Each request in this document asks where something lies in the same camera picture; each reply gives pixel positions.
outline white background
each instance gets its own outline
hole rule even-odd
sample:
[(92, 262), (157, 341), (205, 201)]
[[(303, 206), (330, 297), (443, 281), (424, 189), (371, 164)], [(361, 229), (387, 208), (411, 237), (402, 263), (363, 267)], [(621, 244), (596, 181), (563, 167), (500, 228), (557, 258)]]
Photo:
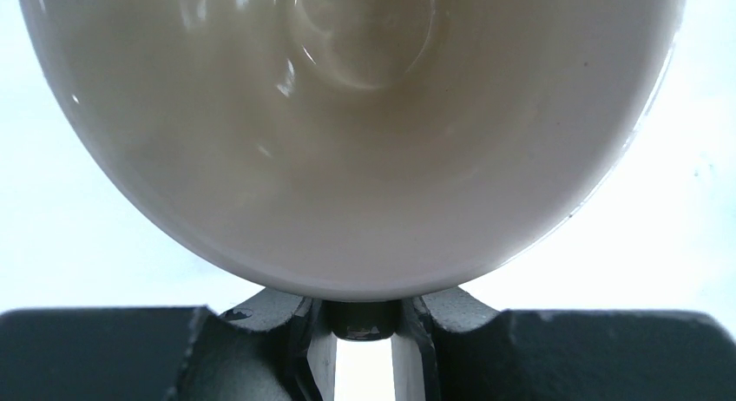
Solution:
[[(140, 215), (46, 86), (17, 0), (0, 0), (0, 312), (208, 304), (260, 287)], [(566, 225), (463, 286), (498, 309), (711, 313), (736, 332), (736, 0), (689, 0), (667, 78), (620, 166)], [(392, 399), (390, 345), (338, 346), (340, 400)]]

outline white ceramic bowl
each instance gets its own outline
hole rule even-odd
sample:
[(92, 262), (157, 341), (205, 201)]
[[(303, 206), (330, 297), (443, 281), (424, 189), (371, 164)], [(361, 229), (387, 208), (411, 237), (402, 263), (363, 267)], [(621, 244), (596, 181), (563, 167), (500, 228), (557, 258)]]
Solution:
[(474, 279), (565, 220), (622, 154), (684, 0), (21, 3), (66, 116), (150, 220), (245, 279), (376, 300)]

